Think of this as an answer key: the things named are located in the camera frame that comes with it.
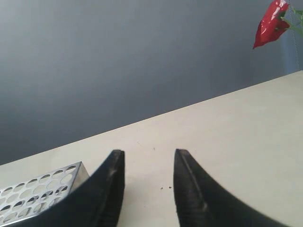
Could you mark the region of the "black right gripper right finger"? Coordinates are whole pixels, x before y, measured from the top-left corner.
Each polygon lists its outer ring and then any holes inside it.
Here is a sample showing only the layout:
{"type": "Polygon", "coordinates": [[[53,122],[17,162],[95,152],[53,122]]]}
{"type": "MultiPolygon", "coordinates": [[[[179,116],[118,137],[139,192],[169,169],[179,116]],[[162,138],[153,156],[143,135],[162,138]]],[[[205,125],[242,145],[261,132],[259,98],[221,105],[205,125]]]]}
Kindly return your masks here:
{"type": "Polygon", "coordinates": [[[174,201],[182,227],[300,227],[303,169],[281,154],[174,155],[174,201]]]}

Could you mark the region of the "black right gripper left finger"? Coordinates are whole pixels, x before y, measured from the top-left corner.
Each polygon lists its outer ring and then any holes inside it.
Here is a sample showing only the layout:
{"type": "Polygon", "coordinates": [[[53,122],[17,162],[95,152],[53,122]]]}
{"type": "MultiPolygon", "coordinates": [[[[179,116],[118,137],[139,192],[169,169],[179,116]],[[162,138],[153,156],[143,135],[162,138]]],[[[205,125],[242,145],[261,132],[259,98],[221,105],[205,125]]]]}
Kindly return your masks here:
{"type": "Polygon", "coordinates": [[[125,189],[125,153],[113,150],[79,188],[42,214],[26,221],[27,227],[115,227],[125,189]]]}

